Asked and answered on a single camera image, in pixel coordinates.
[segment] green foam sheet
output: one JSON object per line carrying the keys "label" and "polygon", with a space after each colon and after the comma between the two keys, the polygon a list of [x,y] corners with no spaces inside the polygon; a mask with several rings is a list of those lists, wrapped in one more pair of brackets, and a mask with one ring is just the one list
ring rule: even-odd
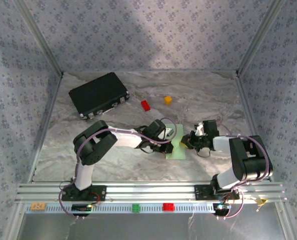
{"label": "green foam sheet", "polygon": [[[175,130],[174,124],[165,124],[165,126],[167,128],[171,128],[171,129]],[[166,159],[184,160],[184,159],[186,159],[185,147],[183,146],[183,144],[181,144],[181,139],[184,135],[183,125],[176,124],[176,126],[177,126],[177,133],[176,133],[175,138],[171,142],[174,146],[173,152],[166,154]]]}

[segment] green pad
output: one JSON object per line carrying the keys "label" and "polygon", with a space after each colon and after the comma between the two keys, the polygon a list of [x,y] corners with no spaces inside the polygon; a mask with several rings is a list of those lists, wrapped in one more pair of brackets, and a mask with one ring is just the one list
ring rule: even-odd
{"label": "green pad", "polygon": [[[174,124],[165,124],[165,126],[167,128],[171,128],[173,130],[175,129]],[[182,140],[182,137],[184,135],[183,125],[182,124],[176,124],[176,126],[177,126],[177,133],[176,133],[175,138],[173,138],[173,140],[171,142],[173,144],[173,146],[174,146],[173,152],[166,154],[166,159],[184,160],[184,159],[186,159],[185,147],[183,146],[183,144],[181,144],[181,140]]]}
{"label": "green pad", "polygon": [[132,204],[132,213],[139,213],[141,211],[141,206],[138,203]]}

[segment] floor below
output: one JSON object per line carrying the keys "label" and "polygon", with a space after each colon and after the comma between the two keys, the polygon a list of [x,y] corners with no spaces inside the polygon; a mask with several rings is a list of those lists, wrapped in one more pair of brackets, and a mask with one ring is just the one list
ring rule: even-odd
{"label": "floor below", "polygon": [[[250,134],[232,72],[116,72],[130,99],[103,115],[81,120],[69,91],[104,74],[64,74],[36,163],[35,182],[69,180],[76,164],[73,139],[98,120],[132,129],[168,117],[183,124],[184,134],[188,134],[194,124],[215,119],[220,135],[228,133],[223,125],[234,134]],[[166,96],[172,97],[171,105],[165,105]],[[151,110],[143,110],[143,100]],[[203,158],[187,149],[185,154],[186,159],[174,160],[161,153],[113,147],[96,164],[93,181],[207,181],[231,166],[230,156],[223,153],[211,152],[210,157]],[[199,154],[207,156],[208,150]]]}

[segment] patterned wallpaper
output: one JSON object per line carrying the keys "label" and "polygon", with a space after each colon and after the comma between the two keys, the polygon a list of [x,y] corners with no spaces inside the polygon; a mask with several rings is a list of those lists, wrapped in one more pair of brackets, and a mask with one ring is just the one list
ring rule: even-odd
{"label": "patterned wallpaper", "polygon": [[287,0],[242,81],[297,221],[297,0]]}
{"label": "patterned wallpaper", "polygon": [[234,70],[271,0],[26,1],[63,71]]}
{"label": "patterned wallpaper", "polygon": [[0,1],[0,239],[59,76],[12,1]]}

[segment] marble surface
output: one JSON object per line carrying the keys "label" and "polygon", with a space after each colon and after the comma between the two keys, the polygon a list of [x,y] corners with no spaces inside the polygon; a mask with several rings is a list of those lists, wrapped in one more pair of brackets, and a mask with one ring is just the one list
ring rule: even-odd
{"label": "marble surface", "polygon": [[[115,72],[130,91],[130,99],[115,109],[81,120],[68,92],[106,72],[65,73],[61,81],[49,128],[42,146],[33,180],[63,181],[74,175],[76,155],[73,139],[98,120],[112,127],[130,129],[168,117],[183,124],[184,134],[194,124],[216,119],[233,133],[249,134],[233,73],[205,71]],[[171,96],[171,105],[164,97]],[[144,112],[141,101],[151,110]],[[218,127],[220,134],[227,131]],[[208,150],[199,154],[207,156]],[[229,155],[212,152],[209,158],[186,150],[185,160],[166,159],[161,153],[146,154],[128,147],[113,147],[94,169],[94,181],[206,181],[231,166]]]}

